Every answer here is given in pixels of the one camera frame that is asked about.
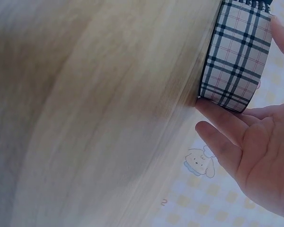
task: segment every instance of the plaid notebook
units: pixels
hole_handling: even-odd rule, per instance
[[[199,96],[226,109],[243,112],[260,82],[271,40],[267,3],[223,0]]]

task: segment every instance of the cartoon dog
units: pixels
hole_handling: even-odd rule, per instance
[[[190,154],[185,157],[184,165],[196,176],[206,175],[209,178],[214,176],[213,153],[207,146],[204,150],[190,149]]]

